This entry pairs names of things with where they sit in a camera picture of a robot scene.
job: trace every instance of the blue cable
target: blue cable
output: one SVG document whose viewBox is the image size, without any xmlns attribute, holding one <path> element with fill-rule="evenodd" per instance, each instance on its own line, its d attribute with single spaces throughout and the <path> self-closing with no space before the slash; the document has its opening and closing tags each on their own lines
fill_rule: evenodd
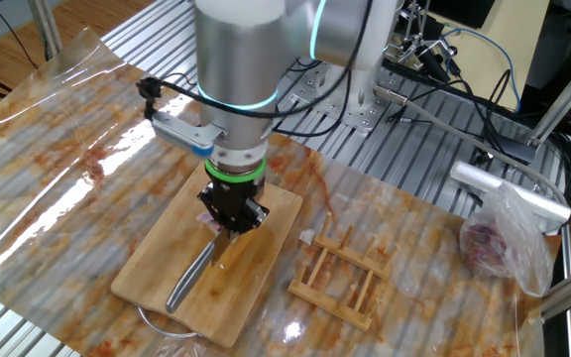
<svg viewBox="0 0 571 357">
<path fill-rule="evenodd" d="M 519 92 L 516 90 L 516 84 L 514 83 L 514 66 L 513 66 L 513 61 L 511 60 L 511 57 L 508 55 L 508 53 L 506 52 L 506 50 L 504 50 L 504 48 L 502 48 L 501 46 L 499 46 L 495 41 L 487 38 L 486 36 L 475 32 L 473 30 L 468 30 L 468 29 L 455 29 L 453 31 L 450 31 L 444 35 L 442 35 L 442 40 L 444 40 L 444 43 L 446 43 L 448 45 L 448 43 L 446 42 L 446 37 L 451 35 L 451 34 L 455 34 L 458 32 L 467 32 L 470 34 L 473 34 L 475 36 L 478 36 L 488 42 L 490 42 L 491 44 L 495 45 L 495 47 L 497 47 L 498 49 L 500 49 L 500 51 L 504 54 L 504 56 L 506 56 L 506 59 L 508 60 L 509 65 L 511 66 L 511 80 L 513 82 L 513 92 L 514 92 L 514 97 L 516 98 L 516 111 L 515 112 L 519 112 L 519 109 L 521 108 L 521 97 L 519 96 Z"/>
</svg>

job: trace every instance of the wooden floor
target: wooden floor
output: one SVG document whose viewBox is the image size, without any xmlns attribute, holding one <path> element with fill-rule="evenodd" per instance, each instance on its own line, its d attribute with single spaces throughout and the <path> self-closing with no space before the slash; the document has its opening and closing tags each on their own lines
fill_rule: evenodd
<svg viewBox="0 0 571 357">
<path fill-rule="evenodd" d="M 90 27 L 102 36 L 151 2 L 152 0 L 65 0 L 55 8 L 55 18 L 62 41 L 67 44 L 85 27 Z M 33 60 L 41 65 L 44 62 L 43 46 L 34 23 L 18 29 L 17 35 Z M 12 35 L 0 39 L 0 81 L 15 87 L 33 70 Z"/>
</svg>

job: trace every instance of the plastic bag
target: plastic bag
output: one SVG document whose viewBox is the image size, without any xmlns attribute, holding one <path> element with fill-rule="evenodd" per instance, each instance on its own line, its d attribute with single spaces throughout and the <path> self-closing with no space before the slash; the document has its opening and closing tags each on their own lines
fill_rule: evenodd
<svg viewBox="0 0 571 357">
<path fill-rule="evenodd" d="M 475 273 L 515 278 L 534 297 L 550 286 L 552 260 L 532 209 L 505 184 L 462 225 L 460 248 Z"/>
</svg>

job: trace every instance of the green ring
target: green ring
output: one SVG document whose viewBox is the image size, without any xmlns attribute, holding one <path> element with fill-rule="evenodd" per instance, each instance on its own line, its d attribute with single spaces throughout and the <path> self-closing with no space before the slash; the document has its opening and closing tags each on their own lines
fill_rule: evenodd
<svg viewBox="0 0 571 357">
<path fill-rule="evenodd" d="M 220 172 L 213 167 L 209 160 L 204 161 L 204 166 L 206 167 L 206 170 L 210 172 L 210 174 L 213 175 L 216 179 L 221 179 L 229 183 L 244 183 L 256 179 L 264 173 L 266 170 L 266 158 L 262 160 L 262 164 L 259 165 L 256 170 L 249 174 L 240 176 L 232 176 Z"/>
</svg>

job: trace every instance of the knife handle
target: knife handle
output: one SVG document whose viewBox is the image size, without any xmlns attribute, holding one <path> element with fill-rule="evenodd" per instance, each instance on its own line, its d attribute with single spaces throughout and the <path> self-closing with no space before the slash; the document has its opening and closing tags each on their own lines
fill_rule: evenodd
<svg viewBox="0 0 571 357">
<path fill-rule="evenodd" d="M 215 251 L 215 244 L 209 242 L 201 253 L 197 256 L 195 261 L 191 263 L 186 272 L 179 278 L 175 288 L 167 299 L 167 312 L 174 313 L 181 302 L 186 298 L 188 292 L 193 288 L 199 277 L 208 266 L 208 263 L 213 257 Z"/>
</svg>

